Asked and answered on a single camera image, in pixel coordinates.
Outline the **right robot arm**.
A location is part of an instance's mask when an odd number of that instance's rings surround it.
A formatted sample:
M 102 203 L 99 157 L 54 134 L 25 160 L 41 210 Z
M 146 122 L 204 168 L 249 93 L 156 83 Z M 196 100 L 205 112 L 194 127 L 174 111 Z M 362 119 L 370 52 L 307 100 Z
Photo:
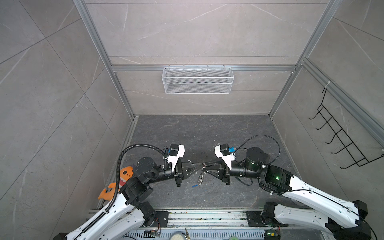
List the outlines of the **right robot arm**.
M 283 196 L 307 206 L 307 209 L 298 209 L 267 202 L 261 214 L 265 225 L 303 226 L 322 231 L 335 240 L 371 240 L 377 237 L 366 221 L 366 203 L 334 197 L 283 168 L 267 164 L 270 155 L 260 148 L 248 149 L 242 162 L 236 161 L 235 151 L 228 145 L 217 146 L 215 155 L 218 160 L 205 164 L 203 171 L 226 185 L 230 184 L 231 177 L 256 179 L 260 188 L 270 195 Z

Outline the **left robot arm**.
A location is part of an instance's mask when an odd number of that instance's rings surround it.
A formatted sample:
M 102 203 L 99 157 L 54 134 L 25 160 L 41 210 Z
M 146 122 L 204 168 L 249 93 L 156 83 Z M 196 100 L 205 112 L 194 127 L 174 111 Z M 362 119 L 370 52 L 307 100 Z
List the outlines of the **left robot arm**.
M 83 225 L 70 233 L 59 233 L 56 240 L 116 240 L 131 230 L 157 221 L 156 211 L 145 199 L 153 192 L 151 183 L 175 180 L 177 186 L 202 168 L 177 157 L 175 168 L 164 169 L 152 158 L 140 159 L 133 175 L 120 187 L 116 197 Z

